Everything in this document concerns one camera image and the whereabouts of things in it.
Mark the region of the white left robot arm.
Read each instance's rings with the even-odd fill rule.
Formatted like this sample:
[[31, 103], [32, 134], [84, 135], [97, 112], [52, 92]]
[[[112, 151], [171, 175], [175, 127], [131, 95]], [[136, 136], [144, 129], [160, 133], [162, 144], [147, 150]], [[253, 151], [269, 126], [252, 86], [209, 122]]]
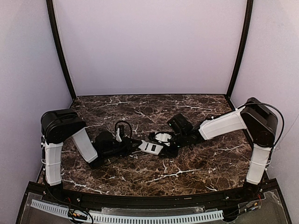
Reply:
[[50, 186], [62, 183], [61, 153], [64, 142], [71, 139], [85, 162], [92, 169], [113, 157], [128, 156], [142, 144], [131, 135], [125, 136], [123, 122], [115, 125], [116, 135], [101, 132], [92, 142], [86, 131], [86, 122], [73, 109], [48, 111], [41, 117], [41, 131], [45, 181]]

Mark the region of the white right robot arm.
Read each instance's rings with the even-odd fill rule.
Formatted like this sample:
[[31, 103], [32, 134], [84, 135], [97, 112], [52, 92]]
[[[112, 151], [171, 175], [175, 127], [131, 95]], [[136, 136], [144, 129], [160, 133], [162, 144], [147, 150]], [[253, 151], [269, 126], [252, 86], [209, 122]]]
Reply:
[[246, 181], [258, 185], [276, 144], [278, 118], [272, 109], [271, 105], [249, 98], [239, 108], [206, 119], [196, 126], [182, 114], [177, 114], [167, 122], [174, 131], [170, 143], [176, 147], [191, 146], [230, 132], [247, 130], [253, 142], [253, 153]]

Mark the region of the white and red remote control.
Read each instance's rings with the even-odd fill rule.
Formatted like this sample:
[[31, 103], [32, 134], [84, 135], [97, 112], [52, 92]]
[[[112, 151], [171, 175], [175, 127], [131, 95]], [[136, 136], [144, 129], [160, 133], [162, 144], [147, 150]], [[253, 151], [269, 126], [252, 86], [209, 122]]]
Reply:
[[138, 148], [142, 152], [153, 154], [153, 155], [159, 155], [159, 153], [163, 149], [163, 146], [142, 140], [142, 143], [138, 146]]

